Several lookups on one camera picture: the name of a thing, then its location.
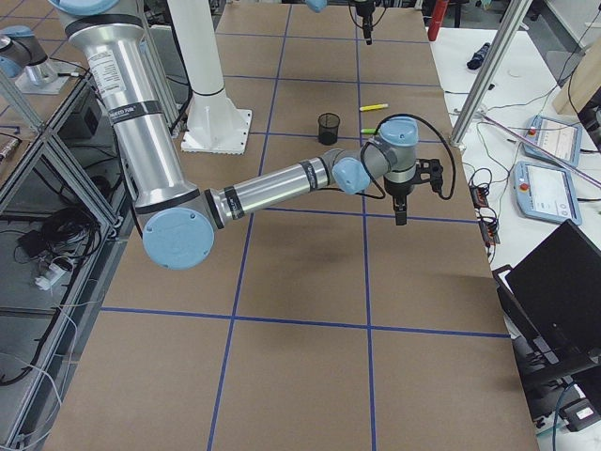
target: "yellow highlighter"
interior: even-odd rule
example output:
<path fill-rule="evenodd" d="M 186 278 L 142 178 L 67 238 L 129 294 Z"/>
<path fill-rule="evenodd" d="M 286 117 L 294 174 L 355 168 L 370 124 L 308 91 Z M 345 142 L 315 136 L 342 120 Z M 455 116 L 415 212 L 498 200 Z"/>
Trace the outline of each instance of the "yellow highlighter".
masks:
<path fill-rule="evenodd" d="M 388 108 L 388 103 L 379 103 L 377 105 L 365 105 L 359 108 L 359 111 L 375 111 L 375 110 L 383 110 L 384 108 Z"/>

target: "black band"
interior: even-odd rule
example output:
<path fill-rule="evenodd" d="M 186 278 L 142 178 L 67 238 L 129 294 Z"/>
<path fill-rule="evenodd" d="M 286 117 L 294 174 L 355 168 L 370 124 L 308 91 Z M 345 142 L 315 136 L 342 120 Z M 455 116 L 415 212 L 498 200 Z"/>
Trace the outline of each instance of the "black band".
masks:
<path fill-rule="evenodd" d="M 119 106 L 109 111 L 111 124 L 115 125 L 124 120 L 136 119 L 146 115 L 157 115 L 162 113 L 161 104 L 158 101 L 138 101 L 129 105 Z"/>
<path fill-rule="evenodd" d="M 201 94 L 200 92 L 196 92 L 194 90 L 192 90 L 192 92 L 198 96 L 202 96 L 202 97 L 212 97 L 212 96 L 216 96 L 217 94 L 219 94 L 220 92 L 222 92 L 225 89 L 225 86 L 223 86 L 219 91 L 215 91 L 211 94 Z"/>
<path fill-rule="evenodd" d="M 302 169 L 304 169 L 304 173 L 307 176 L 307 181 L 309 182 L 309 193 L 319 189 L 317 174 L 313 165 L 306 160 L 304 162 L 300 162 L 299 164 L 302 166 Z"/>
<path fill-rule="evenodd" d="M 183 204 L 184 202 L 188 202 L 189 200 L 195 199 L 200 195 L 198 189 L 194 191 L 190 191 L 185 195 L 181 195 L 178 197 L 174 197 L 173 199 L 165 200 L 164 202 L 159 202 L 158 204 L 146 205 L 145 207 L 139 207 L 135 209 L 135 212 L 138 214 L 148 214 L 154 213 L 155 211 L 167 210 L 173 207 L 177 207 L 178 205 Z"/>
<path fill-rule="evenodd" d="M 67 38 L 70 38 L 78 31 L 85 30 L 90 26 L 113 25 L 115 23 L 126 23 L 142 27 L 142 21 L 135 16 L 130 16 L 128 14 L 101 14 L 100 16 L 83 17 L 78 21 L 70 23 L 65 28 L 65 34 L 67 35 Z"/>
<path fill-rule="evenodd" d="M 245 213 L 244 209 L 242 208 L 242 203 L 238 198 L 238 193 L 236 193 L 236 188 L 233 186 L 228 186 L 223 190 L 223 194 L 225 195 L 225 200 L 227 201 L 229 210 L 232 212 L 232 219 L 243 218 Z"/>
<path fill-rule="evenodd" d="M 210 214 L 213 215 L 213 221 L 217 228 L 223 228 L 222 218 L 219 215 L 219 211 L 217 210 L 217 206 L 215 205 L 215 198 L 210 190 L 205 190 L 205 198 L 207 199 L 208 209 L 210 210 Z"/>
<path fill-rule="evenodd" d="M 35 61 L 35 62 L 31 62 L 27 66 L 30 66 L 30 67 L 31 66 L 37 66 L 38 64 L 41 64 L 41 63 L 43 63 L 44 61 L 47 61 L 47 60 L 48 60 L 48 55 L 45 54 L 41 59 L 39 59 L 38 61 Z"/>
<path fill-rule="evenodd" d="M 330 185 L 331 184 L 331 178 L 330 178 L 330 171 L 328 170 L 328 165 L 326 164 L 326 162 L 323 161 L 323 158 L 317 157 L 317 159 L 321 162 L 321 164 L 323 164 L 323 168 L 326 171 L 326 177 L 328 178 L 328 185 Z"/>

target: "white cable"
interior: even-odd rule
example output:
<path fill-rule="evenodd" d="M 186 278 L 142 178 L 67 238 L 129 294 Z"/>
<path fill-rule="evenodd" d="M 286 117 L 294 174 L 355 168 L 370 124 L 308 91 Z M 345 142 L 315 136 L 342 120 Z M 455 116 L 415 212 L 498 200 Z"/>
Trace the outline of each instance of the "white cable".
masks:
<path fill-rule="evenodd" d="M 75 335 L 73 336 L 73 341 L 71 342 L 70 351 L 68 351 L 68 353 L 69 353 L 69 360 L 68 360 L 68 362 L 67 362 L 67 373 L 65 374 L 65 379 L 63 380 L 63 383 L 61 384 L 61 387 L 60 387 L 60 395 L 61 395 L 61 398 L 62 398 L 62 396 L 65 394 L 65 385 L 66 385 L 66 383 L 67 383 L 67 376 L 68 376 L 68 374 L 69 374 L 69 368 L 70 368 L 70 366 L 71 366 L 71 363 L 72 363 L 73 353 L 74 353 L 74 351 L 75 351 L 75 343 L 77 342 L 77 336 L 79 335 L 79 330 L 78 330 L 77 324 L 75 324 L 75 321 L 73 321 L 73 319 L 72 319 L 71 317 L 69 317 L 69 316 L 68 316 L 68 315 L 67 315 L 67 314 L 66 314 L 66 313 L 63 311 L 63 309 L 61 308 L 61 307 L 65 307 L 66 305 L 58 305 L 58 304 L 55 304 L 54 306 L 55 306 L 55 307 L 58 309 L 58 311 L 59 311 L 60 313 L 62 313 L 63 315 L 65 315 L 65 318 L 67 318 L 67 320 L 68 320 L 68 321 L 71 323 L 71 325 L 72 325 L 72 326 L 73 326 L 73 328 L 75 329 Z M 37 427 L 35 430 L 33 430 L 33 431 L 31 431 L 31 432 L 28 432 L 28 433 L 26 433 L 26 434 L 21 434 L 21 436 L 20 436 L 20 437 L 21 437 L 21 440 L 25 440 L 25 439 L 27 439 L 28 437 L 31 437 L 32 435 L 35 435 L 35 434 L 37 434 L 37 433 L 38 433 L 38 431 L 39 431 L 39 429 L 41 429 L 41 428 L 43 428 L 44 426 L 46 426 L 46 425 L 47 425 L 47 424 L 48 424 L 48 423 L 51 421 L 51 419 L 54 417 L 54 414 L 56 413 L 56 410 L 57 410 L 57 408 L 58 408 L 58 406 L 59 406 L 59 405 L 60 405 L 60 403 L 59 403 L 59 404 L 56 404 L 56 405 L 54 405 L 54 408 L 53 408 L 53 410 L 50 412 L 50 414 L 48 415 L 48 417 L 47 417 L 47 418 L 44 420 L 44 422 L 43 422 L 41 425 L 39 425 L 39 426 L 38 426 L 38 427 Z M 50 429 L 48 429 L 48 431 L 46 431 L 46 433 L 45 433 L 45 434 L 44 434 L 42 437 L 45 437 L 45 436 L 47 436 L 47 435 L 50 433 L 50 431 L 51 431 L 51 430 L 52 430 L 51 428 L 50 428 Z"/>
<path fill-rule="evenodd" d="M 38 366 L 31 365 L 31 364 L 27 363 L 25 360 L 23 360 L 23 359 L 21 359 L 21 358 L 17 357 L 17 356 L 16 356 L 16 355 L 14 355 L 14 354 L 9 354 L 9 353 L 7 353 L 7 352 L 2 352 L 2 351 L 0 350 L 0 355 L 6 355 L 7 357 L 12 357 L 13 359 L 15 359 L 15 360 L 17 360 L 17 361 L 21 362 L 22 364 L 24 364 L 24 365 L 26 365 L 26 366 L 28 366 L 28 367 L 30 367 L 30 368 L 32 368 L 32 369 L 35 369 L 35 370 L 36 370 L 36 371 L 38 371 L 39 373 L 43 374 L 43 375 L 44 375 L 46 378 L 48 378 L 48 380 L 50 381 L 50 384 L 51 384 L 51 385 L 52 385 L 52 387 L 53 387 L 54 394 L 56 395 L 56 401 L 58 402 L 58 405 L 62 407 L 62 405 L 63 405 L 63 401 L 62 401 L 62 399 L 60 398 L 60 395 L 58 394 L 58 389 L 56 388 L 56 384 L 54 383 L 54 379 L 52 378 L 52 376 L 51 376 L 50 374 L 48 374 L 46 371 L 44 371 L 43 369 L 41 369 L 41 368 L 40 368 L 40 367 L 38 367 Z M 38 443 L 40 443 L 42 440 L 44 440 L 46 437 L 48 437 L 48 435 L 49 435 L 49 434 L 50 434 L 50 430 L 48 430 L 48 431 L 47 431 L 47 432 L 46 432 L 44 435 L 42 435 L 41 437 L 39 437 L 38 439 L 36 439 L 36 440 L 35 440 L 35 441 L 33 441 L 32 443 L 30 443 L 29 445 L 27 445 L 27 446 L 24 446 L 24 447 L 22 447 L 22 448 L 9 448 L 9 447 L 7 447 L 7 446 L 3 446 L 2 444 L 0 444 L 0 449 L 1 449 L 1 450 L 3 450 L 3 451 L 23 451 L 24 449 L 29 449 L 29 448 L 32 448 L 32 447 L 34 447 L 35 445 L 37 445 Z"/>
<path fill-rule="evenodd" d="M 14 354 L 9 354 L 7 352 L 2 352 L 1 350 L 0 350 L 0 354 L 1 355 L 6 355 L 7 357 L 12 357 L 13 359 L 21 362 L 22 364 L 30 367 L 31 369 L 35 369 L 37 372 L 39 372 L 39 373 L 43 374 L 44 376 L 46 376 L 48 378 L 48 380 L 50 381 L 50 384 L 53 386 L 54 394 L 56 395 L 56 399 L 58 400 L 58 403 L 61 406 L 63 405 L 63 401 L 60 398 L 60 395 L 58 393 L 58 389 L 56 388 L 56 384 L 54 383 L 54 379 L 53 379 L 53 377 L 50 374 L 48 374 L 46 371 L 44 371 L 43 369 L 41 369 L 39 366 L 31 365 L 30 363 L 26 362 L 25 360 L 23 360 L 20 357 L 17 357 Z"/>
<path fill-rule="evenodd" d="M 42 440 L 44 440 L 46 437 L 48 437 L 50 435 L 51 430 L 49 430 L 48 432 L 46 432 L 44 435 L 42 435 L 40 438 L 38 438 L 37 440 L 33 441 L 32 443 L 30 443 L 27 446 L 24 446 L 23 448 L 9 448 L 7 446 L 3 446 L 2 444 L 0 444 L 0 449 L 3 451 L 24 451 L 24 449 L 30 449 L 33 448 L 34 446 L 36 446 L 39 442 L 41 442 Z"/>

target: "blue tape line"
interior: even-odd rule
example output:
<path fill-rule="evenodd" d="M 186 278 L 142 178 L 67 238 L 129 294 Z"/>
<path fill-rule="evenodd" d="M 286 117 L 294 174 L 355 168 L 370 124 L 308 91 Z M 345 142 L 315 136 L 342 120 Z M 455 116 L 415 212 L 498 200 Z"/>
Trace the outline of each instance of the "blue tape line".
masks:
<path fill-rule="evenodd" d="M 334 83 L 344 85 L 356 85 L 356 81 L 351 80 L 323 80 L 318 78 L 288 78 L 288 77 L 268 77 L 266 75 L 238 75 L 227 74 L 224 78 L 245 78 L 250 80 L 281 80 L 284 82 L 302 82 L 302 83 Z M 440 85 L 422 84 L 422 83 L 400 83 L 400 82 L 361 82 L 364 85 L 382 85 L 382 86 L 408 86 L 408 87 L 437 87 Z"/>
<path fill-rule="evenodd" d="M 53 9 L 48 14 L 46 14 L 43 17 L 39 17 L 39 16 L 37 16 L 37 17 L 34 17 L 34 16 L 14 16 L 14 15 L 10 15 L 9 14 L 7 16 L 4 16 L 2 19 L 7 19 L 8 17 L 10 17 L 10 19 L 26 19 L 28 21 L 39 21 L 39 20 L 44 20 L 44 19 L 50 19 L 51 21 L 58 21 L 57 17 L 48 17 L 52 13 L 53 13 Z"/>
<path fill-rule="evenodd" d="M 154 310 L 145 308 L 131 307 L 110 307 L 104 306 L 100 309 L 103 312 L 118 312 L 118 313 L 143 313 L 145 315 L 159 315 L 166 317 L 192 317 L 206 319 L 231 319 L 230 315 L 219 315 L 215 313 L 199 313 L 199 312 L 184 312 L 180 310 Z"/>
<path fill-rule="evenodd" d="M 265 211 L 286 211 L 291 213 L 313 213 L 313 214 L 335 214 L 343 216 L 358 216 L 362 217 L 361 213 L 352 211 L 325 211 L 325 210 L 308 210 L 308 209 L 283 209 L 281 207 L 267 207 Z"/>
<path fill-rule="evenodd" d="M 374 331 L 387 332 L 405 332 L 408 334 L 430 334 L 430 335 L 455 335 L 455 336 L 478 336 L 482 338 L 511 338 L 509 334 L 496 334 L 491 332 L 470 332 L 470 331 L 445 331 L 439 329 L 420 329 L 414 327 L 394 327 L 394 326 L 372 326 Z"/>
<path fill-rule="evenodd" d="M 16 11 L 16 10 L 17 10 L 19 7 L 21 7 L 21 6 L 23 5 L 24 1 L 25 1 L 25 0 L 21 0 L 21 1 L 20 1 L 20 2 L 17 4 L 17 6 L 16 6 L 15 8 L 11 9 L 11 10 L 8 12 L 8 14 L 2 18 L 2 20 L 4 20 L 4 19 L 7 19 L 8 17 L 10 17 L 10 15 L 11 15 L 11 14 L 12 14 L 14 11 Z"/>
<path fill-rule="evenodd" d="M 67 43 L 67 41 L 66 41 L 66 40 L 63 40 L 63 42 L 61 42 L 61 43 L 58 45 L 58 47 L 56 47 L 56 50 L 54 50 L 54 51 L 51 53 L 51 55 L 50 55 L 50 58 L 54 57 L 54 56 L 55 56 L 55 55 L 58 53 L 58 51 L 59 51 L 60 49 L 62 49 L 62 48 L 63 48 L 63 45 L 65 45 L 66 43 Z"/>
<path fill-rule="evenodd" d="M 358 31 L 355 27 L 355 39 L 358 37 Z M 359 132 L 362 129 L 361 114 L 361 60 L 359 58 L 359 41 L 355 40 L 355 62 L 357 65 L 357 111 L 359 115 Z M 360 135 L 360 145 L 363 146 L 363 139 Z M 374 344 L 372 339 L 372 306 L 370 292 L 369 276 L 369 243 L 367 241 L 367 207 L 365 197 L 362 197 L 362 229 L 363 229 L 363 266 L 365 268 L 365 316 L 367 319 L 367 369 L 369 378 L 369 418 L 372 439 L 372 451 L 378 451 L 378 432 L 376 423 L 376 382 L 374 379 Z"/>
<path fill-rule="evenodd" d="M 312 213 L 312 214 L 335 214 L 335 215 L 346 215 L 346 216 L 364 216 L 366 218 L 385 218 L 393 219 L 393 214 L 381 214 L 381 213 L 357 213 L 353 211 L 330 211 L 330 210 L 309 210 L 309 209 L 285 209 L 281 207 L 267 207 L 266 211 L 287 211 L 291 213 Z M 478 224 L 478 221 L 474 219 L 451 219 L 451 218 L 429 218 L 426 216 L 408 216 L 408 219 L 412 221 L 432 221 L 439 223 L 460 223 L 460 224 Z"/>
<path fill-rule="evenodd" d="M 137 315 L 158 315 L 166 317 L 183 317 L 183 318 L 202 318 L 202 319 L 224 319 L 236 321 L 249 321 L 249 322 L 264 322 L 264 323 L 276 323 L 276 324 L 291 324 L 300 326 L 320 326 L 320 327 L 333 327 L 343 329 L 359 329 L 367 330 L 368 326 L 365 324 L 352 324 L 347 322 L 335 322 L 335 321 L 315 321 L 310 319 L 282 319 L 282 318 L 262 318 L 262 317 L 249 317 L 249 316 L 231 316 L 215 313 L 202 313 L 202 312 L 185 312 L 180 310 L 156 310 L 156 309 L 145 309 L 145 308 L 133 308 L 133 307 L 115 307 L 115 306 L 103 306 L 100 308 L 102 312 L 112 313 L 133 313 Z M 375 326 L 370 327 L 373 331 L 384 331 L 384 332 L 396 332 L 406 334 L 431 334 L 431 335 L 456 335 L 456 336 L 475 336 L 482 338 L 510 338 L 508 334 L 498 334 L 491 332 L 471 332 L 471 331 L 450 331 L 444 329 L 421 329 L 419 327 L 400 327 L 400 326 Z"/>
<path fill-rule="evenodd" d="M 223 383 L 225 381 L 225 372 L 227 370 L 227 361 L 229 359 L 229 350 L 232 345 L 232 336 L 234 334 L 234 324 L 236 322 L 236 312 L 238 310 L 238 302 L 240 292 L 242 289 L 242 280 L 244 279 L 244 272 L 246 270 L 246 258 L 248 256 L 249 244 L 251 242 L 251 234 L 253 232 L 254 215 L 251 215 L 249 220 L 248 229 L 246 231 L 246 241 L 244 242 L 244 251 L 242 252 L 242 261 L 240 263 L 240 271 L 238 276 L 238 284 L 236 286 L 236 295 L 234 297 L 234 305 L 232 306 L 232 315 L 229 321 L 229 328 L 227 330 L 227 339 L 225 340 L 225 350 L 223 352 L 222 369 L 219 375 L 219 383 L 217 385 L 217 395 L 215 396 L 215 405 L 213 407 L 213 416 L 210 421 L 210 432 L 207 441 L 207 451 L 211 451 L 213 447 L 213 440 L 215 438 L 215 428 L 217 427 L 217 418 L 219 416 L 219 408 L 222 402 Z"/>
<path fill-rule="evenodd" d="M 34 26 L 32 26 L 32 27 L 31 27 L 31 30 L 32 30 L 32 31 L 35 31 L 35 30 L 36 30 L 36 28 L 38 28 L 40 25 L 42 25 L 42 24 L 43 24 L 43 22 L 44 22 L 46 19 L 55 19 L 55 20 L 58 20 L 58 19 L 56 19 L 56 18 L 54 18 L 54 17 L 48 17 L 48 16 L 50 16 L 50 15 L 53 13 L 53 11 L 54 11 L 54 8 L 52 8 L 50 11 L 48 11 L 48 13 L 47 13 L 47 14 L 46 14 L 44 17 L 42 17 L 41 19 L 39 19 L 39 18 L 36 18 L 36 19 L 39 19 L 39 22 L 38 22 L 38 23 L 36 23 Z"/>
<path fill-rule="evenodd" d="M 290 5 L 290 6 L 288 6 L 288 16 L 285 21 L 285 34 L 288 31 L 291 14 L 292 14 L 292 6 Z M 278 62 L 278 70 L 277 70 L 278 76 L 280 75 L 280 69 L 282 67 L 282 60 L 284 59 L 284 48 L 285 48 L 285 36 L 282 41 L 282 51 L 280 52 L 280 61 Z M 267 132 L 270 131 L 271 119 L 273 117 L 273 108 L 274 108 L 277 88 L 278 88 L 278 82 L 276 80 L 274 87 L 273 87 L 273 96 L 271 97 L 270 116 L 268 118 L 268 123 L 267 123 Z M 259 176 L 261 175 L 261 172 L 263 171 L 263 164 L 265 161 L 265 153 L 267 151 L 268 140 L 269 140 L 269 137 L 266 136 L 265 142 L 263 143 L 263 151 L 261 153 L 261 163 L 259 164 L 259 170 L 258 170 Z M 220 408 L 221 400 L 222 400 L 223 382 L 225 380 L 225 371 L 227 369 L 227 360 L 229 358 L 229 350 L 230 350 L 231 343 L 232 343 L 232 335 L 234 333 L 234 324 L 236 323 L 236 313 L 238 311 L 239 296 L 240 296 L 240 291 L 242 288 L 242 280 L 244 278 L 244 270 L 246 267 L 246 259 L 248 256 L 248 249 L 249 249 L 249 244 L 251 241 L 251 235 L 252 235 L 252 231 L 253 231 L 253 223 L 254 223 L 254 215 L 252 214 L 250 222 L 248 224 L 248 231 L 246 233 L 246 242 L 244 243 L 244 252 L 242 253 L 242 262 L 241 262 L 241 266 L 240 266 L 238 285 L 236 287 L 236 298 L 234 300 L 234 306 L 232 308 L 232 319 L 230 320 L 229 331 L 227 333 L 227 341 L 225 342 L 225 352 L 223 354 L 222 371 L 221 371 L 221 375 L 219 378 L 219 385 L 217 388 L 217 396 L 215 397 L 215 406 L 213 408 L 213 417 L 211 419 L 210 433 L 208 435 L 207 451 L 212 451 L 212 448 L 213 448 L 213 441 L 215 438 L 215 428 L 217 427 L 217 418 L 219 416 L 219 408 Z"/>
<path fill-rule="evenodd" d="M 267 136 L 290 136 L 292 138 L 315 138 L 317 139 L 317 135 L 315 134 L 305 134 L 305 133 L 284 133 L 284 132 L 250 132 L 250 134 L 265 134 Z M 351 141 L 362 141 L 363 138 L 359 136 L 338 136 L 338 139 L 347 139 Z M 440 141 L 435 139 L 420 139 L 421 144 L 440 144 Z"/>
<path fill-rule="evenodd" d="M 334 327 L 343 329 L 367 329 L 363 324 L 350 324 L 345 322 L 329 322 L 329 321 L 310 321 L 308 319 L 280 319 L 280 318 L 261 318 L 261 317 L 240 317 L 236 316 L 236 320 L 250 322 L 267 322 L 275 324 L 294 324 L 299 326 L 319 326 L 319 327 Z"/>
<path fill-rule="evenodd" d="M 229 33 L 223 31 L 215 32 L 216 35 L 223 36 L 241 36 L 247 38 L 283 38 L 284 35 L 267 35 L 267 34 L 254 34 L 254 33 Z M 316 40 L 349 40 L 355 42 L 362 42 L 363 39 L 359 38 L 326 38 L 323 36 L 286 36 L 289 39 L 316 39 Z M 403 40 L 403 39 L 373 39 L 373 42 L 394 42 L 398 44 L 429 44 L 427 40 Z"/>

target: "black mesh cup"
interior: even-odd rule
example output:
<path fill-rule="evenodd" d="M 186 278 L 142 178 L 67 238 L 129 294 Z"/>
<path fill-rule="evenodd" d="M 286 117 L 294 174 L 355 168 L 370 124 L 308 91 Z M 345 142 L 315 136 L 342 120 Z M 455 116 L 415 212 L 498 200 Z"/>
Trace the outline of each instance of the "black mesh cup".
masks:
<path fill-rule="evenodd" d="M 331 146 L 338 141 L 338 126 L 340 126 L 340 117 L 334 113 L 324 113 L 317 120 L 319 125 L 319 135 L 317 140 L 326 146 Z"/>

